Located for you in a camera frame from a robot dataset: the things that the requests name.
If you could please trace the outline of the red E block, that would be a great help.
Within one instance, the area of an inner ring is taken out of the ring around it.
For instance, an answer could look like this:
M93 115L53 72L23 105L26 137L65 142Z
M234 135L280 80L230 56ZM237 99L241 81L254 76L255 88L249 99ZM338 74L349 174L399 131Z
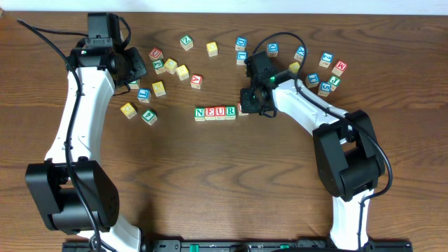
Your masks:
M205 115L204 115L205 120L215 120L216 119L214 107L206 107L204 109L204 113L205 113Z

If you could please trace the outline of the green V block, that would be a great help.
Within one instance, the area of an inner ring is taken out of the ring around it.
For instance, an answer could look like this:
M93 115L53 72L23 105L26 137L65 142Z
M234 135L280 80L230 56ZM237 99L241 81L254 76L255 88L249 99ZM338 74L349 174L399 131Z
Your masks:
M129 85L130 89L138 90L140 88L140 80L134 80L134 81L130 82L128 85Z

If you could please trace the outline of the yellow block right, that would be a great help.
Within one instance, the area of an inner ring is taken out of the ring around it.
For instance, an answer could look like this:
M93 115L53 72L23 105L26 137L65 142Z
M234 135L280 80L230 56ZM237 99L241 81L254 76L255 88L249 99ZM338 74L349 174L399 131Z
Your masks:
M301 70L301 64L299 62L294 62L288 66L288 70L292 74L297 75L298 72Z

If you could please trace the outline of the blue D block right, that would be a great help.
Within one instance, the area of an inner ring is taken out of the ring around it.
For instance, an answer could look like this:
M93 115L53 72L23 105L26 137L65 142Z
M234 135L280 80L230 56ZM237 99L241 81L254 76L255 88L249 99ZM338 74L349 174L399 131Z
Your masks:
M279 45L277 43L268 43L267 44L267 56L268 57L276 57L279 53Z

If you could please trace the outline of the green R block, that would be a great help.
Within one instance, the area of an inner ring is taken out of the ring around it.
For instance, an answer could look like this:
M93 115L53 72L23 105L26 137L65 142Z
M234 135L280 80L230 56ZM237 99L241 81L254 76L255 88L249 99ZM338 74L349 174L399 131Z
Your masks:
M236 106L226 106L225 107L225 119L226 120L235 120L236 119Z

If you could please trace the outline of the blue l block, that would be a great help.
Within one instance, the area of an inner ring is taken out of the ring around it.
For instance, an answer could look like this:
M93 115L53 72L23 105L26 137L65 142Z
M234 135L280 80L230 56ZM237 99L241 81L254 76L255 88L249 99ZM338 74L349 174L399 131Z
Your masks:
M137 99L140 102L143 103L149 103L151 100L151 91L149 89L146 88L140 88L138 95L137 95Z
M237 65L245 65L244 61L247 59L248 53L246 51L238 51L237 52Z

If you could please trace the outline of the red I block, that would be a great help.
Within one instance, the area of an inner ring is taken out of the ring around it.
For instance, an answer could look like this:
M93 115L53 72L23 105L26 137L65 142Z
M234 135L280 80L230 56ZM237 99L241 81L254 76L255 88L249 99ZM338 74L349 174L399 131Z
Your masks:
M248 113L244 113L244 112L242 111L242 104L241 104L241 102L238 102L238 103L237 103L237 108L238 108L238 114L239 114L239 116L247 116L247 115L248 115Z

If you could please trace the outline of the blue L block centre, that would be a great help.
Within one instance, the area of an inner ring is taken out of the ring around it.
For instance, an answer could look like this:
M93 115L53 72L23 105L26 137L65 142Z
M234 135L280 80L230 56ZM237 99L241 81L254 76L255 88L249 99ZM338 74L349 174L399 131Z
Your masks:
M238 51L237 52L237 65L245 65L244 61L247 59L248 53L246 51Z

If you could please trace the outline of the red u block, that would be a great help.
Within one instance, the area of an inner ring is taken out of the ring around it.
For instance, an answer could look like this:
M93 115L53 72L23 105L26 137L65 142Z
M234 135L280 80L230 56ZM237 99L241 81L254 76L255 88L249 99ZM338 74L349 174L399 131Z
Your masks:
M214 108L214 114L216 120L226 119L226 108L224 106L216 106Z
M152 61L155 61L155 60L161 60L161 59L163 58L162 51L161 51L161 49L159 49L159 48L152 48L152 49L149 51L148 56L150 57L150 59L151 59Z

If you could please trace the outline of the blue d block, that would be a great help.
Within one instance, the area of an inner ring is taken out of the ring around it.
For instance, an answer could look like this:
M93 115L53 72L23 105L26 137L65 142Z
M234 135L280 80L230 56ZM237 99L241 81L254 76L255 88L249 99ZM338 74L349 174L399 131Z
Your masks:
M276 57L279 53L279 45L277 43L268 43L267 44L267 56L268 57Z
M245 51L247 45L247 39L244 37L237 37L235 42L235 50L236 51Z

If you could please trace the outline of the blue S block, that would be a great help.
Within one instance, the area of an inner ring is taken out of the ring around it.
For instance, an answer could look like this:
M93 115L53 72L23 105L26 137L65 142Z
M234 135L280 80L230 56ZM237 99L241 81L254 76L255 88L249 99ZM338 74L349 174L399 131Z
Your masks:
M322 82L319 85L317 95L322 97L327 97L332 92L332 85L327 82Z

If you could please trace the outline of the red M block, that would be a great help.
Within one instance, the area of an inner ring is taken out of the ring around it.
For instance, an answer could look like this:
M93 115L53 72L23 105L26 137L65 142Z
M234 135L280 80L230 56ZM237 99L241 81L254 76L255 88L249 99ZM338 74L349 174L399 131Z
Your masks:
M336 76L341 76L345 72L346 69L347 69L347 64L344 63L343 61L339 60L334 65L334 67L332 69L332 73L335 74Z

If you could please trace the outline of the green N block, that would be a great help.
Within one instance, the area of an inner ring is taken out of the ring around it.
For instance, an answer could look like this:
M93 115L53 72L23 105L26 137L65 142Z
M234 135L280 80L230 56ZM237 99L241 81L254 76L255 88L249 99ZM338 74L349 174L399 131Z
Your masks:
M195 121L205 121L205 108L195 108L194 119Z

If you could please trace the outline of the green 4 block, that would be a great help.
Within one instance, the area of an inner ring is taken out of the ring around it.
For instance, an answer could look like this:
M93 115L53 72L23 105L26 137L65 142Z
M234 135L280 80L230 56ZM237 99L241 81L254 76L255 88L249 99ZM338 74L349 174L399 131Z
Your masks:
M152 125L158 118L156 114L151 111L150 109L147 109L141 116L143 121L149 125Z

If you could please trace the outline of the yellow block lower left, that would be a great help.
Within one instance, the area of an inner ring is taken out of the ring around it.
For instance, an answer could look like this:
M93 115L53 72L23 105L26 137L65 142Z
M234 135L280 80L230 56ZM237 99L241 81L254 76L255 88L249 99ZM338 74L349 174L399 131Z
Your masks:
M132 102L126 103L120 108L120 110L128 119L132 119L137 115L137 108Z

